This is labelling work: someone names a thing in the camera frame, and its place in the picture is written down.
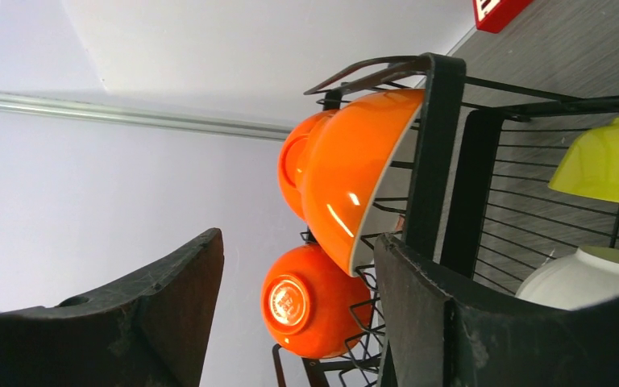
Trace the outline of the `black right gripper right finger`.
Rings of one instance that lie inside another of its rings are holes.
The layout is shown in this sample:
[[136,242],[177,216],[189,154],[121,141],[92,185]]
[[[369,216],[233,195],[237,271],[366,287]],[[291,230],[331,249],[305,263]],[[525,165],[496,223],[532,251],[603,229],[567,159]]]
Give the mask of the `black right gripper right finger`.
[[396,236],[374,248],[400,386],[619,386],[619,298],[567,311],[485,287]]

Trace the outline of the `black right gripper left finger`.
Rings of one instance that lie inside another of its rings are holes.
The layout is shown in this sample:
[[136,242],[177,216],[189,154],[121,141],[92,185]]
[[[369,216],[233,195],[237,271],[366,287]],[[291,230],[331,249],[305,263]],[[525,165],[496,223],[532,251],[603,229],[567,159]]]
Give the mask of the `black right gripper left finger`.
[[57,306],[0,313],[0,386],[197,386],[224,265],[210,228]]

